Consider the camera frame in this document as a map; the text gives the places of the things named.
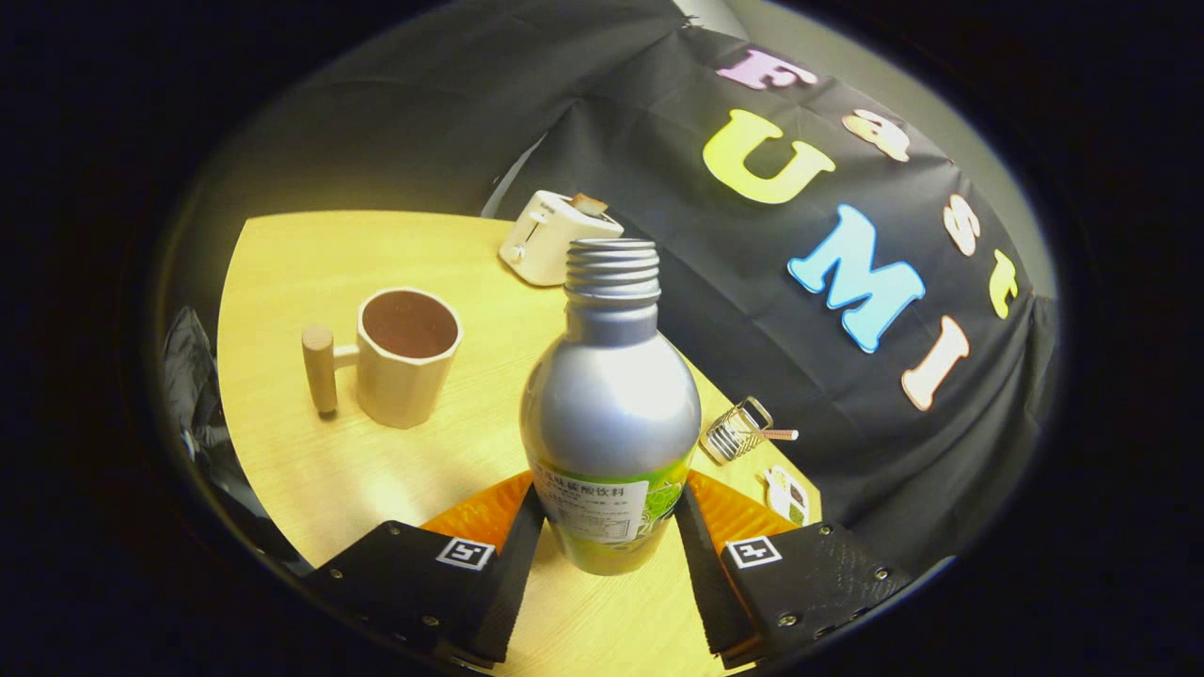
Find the mug handle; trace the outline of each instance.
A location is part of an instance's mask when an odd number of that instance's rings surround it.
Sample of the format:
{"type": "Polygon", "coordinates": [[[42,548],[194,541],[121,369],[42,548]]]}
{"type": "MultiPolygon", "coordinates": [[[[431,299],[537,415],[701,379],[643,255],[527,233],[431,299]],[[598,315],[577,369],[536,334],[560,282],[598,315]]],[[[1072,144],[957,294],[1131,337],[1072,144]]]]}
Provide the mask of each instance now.
{"type": "Polygon", "coordinates": [[[301,334],[305,372],[309,379],[309,395],[318,413],[330,413],[338,406],[335,392],[335,370],[355,364],[360,357],[356,345],[335,347],[335,334],[321,325],[313,325],[301,334]]]}

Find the beige cup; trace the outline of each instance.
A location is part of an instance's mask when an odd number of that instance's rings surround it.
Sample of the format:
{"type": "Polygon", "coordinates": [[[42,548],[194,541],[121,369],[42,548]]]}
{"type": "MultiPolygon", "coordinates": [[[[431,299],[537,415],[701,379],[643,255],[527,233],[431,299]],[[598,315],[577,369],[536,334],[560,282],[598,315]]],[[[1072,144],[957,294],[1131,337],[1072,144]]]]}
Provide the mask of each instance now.
{"type": "Polygon", "coordinates": [[[360,408],[384,425],[413,428],[435,410],[462,336],[460,318],[438,296],[380,289],[360,305],[354,345],[335,347],[320,325],[301,336],[313,404],[320,413],[335,411],[335,370],[354,364],[360,408]]]}

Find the yellow letter u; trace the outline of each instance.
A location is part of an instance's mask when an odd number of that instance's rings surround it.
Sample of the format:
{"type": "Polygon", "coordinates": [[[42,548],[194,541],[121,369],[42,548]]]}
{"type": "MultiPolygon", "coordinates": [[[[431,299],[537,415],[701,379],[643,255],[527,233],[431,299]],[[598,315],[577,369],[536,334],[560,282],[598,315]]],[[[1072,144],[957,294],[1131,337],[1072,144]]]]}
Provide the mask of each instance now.
{"type": "Polygon", "coordinates": [[[715,178],[749,200],[768,205],[790,201],[821,171],[834,171],[836,163],[802,141],[791,142],[795,157],[773,178],[761,178],[744,166],[744,159],[766,139],[780,139],[772,122],[740,108],[730,111],[724,125],[702,148],[702,161],[715,178]]]}

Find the letter m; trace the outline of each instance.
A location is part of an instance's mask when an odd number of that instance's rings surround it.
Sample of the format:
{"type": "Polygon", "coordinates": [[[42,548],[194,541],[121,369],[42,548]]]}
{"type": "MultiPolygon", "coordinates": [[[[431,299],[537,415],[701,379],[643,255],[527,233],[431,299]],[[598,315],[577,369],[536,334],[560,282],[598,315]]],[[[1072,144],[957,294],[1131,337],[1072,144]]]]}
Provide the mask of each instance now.
{"type": "Polygon", "coordinates": [[[874,224],[849,205],[837,207],[837,213],[840,222],[827,240],[805,259],[790,259],[786,270],[808,292],[819,294],[826,287],[824,278],[836,267],[827,307],[836,310],[864,299],[844,312],[840,324],[862,351],[873,353],[903,308],[923,298],[923,281],[903,261],[869,270],[878,236],[874,224]]]}

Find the silver bottle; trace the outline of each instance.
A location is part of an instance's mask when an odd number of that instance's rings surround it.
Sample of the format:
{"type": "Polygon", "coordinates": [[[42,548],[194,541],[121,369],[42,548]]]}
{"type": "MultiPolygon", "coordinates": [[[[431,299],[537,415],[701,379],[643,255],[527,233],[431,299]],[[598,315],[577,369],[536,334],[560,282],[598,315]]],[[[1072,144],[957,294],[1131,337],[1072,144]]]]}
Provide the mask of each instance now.
{"type": "Polygon", "coordinates": [[[653,242],[568,249],[568,326],[531,371],[521,430],[556,541],[579,569],[626,573],[656,551],[702,425],[694,377],[656,330],[653,242]]]}

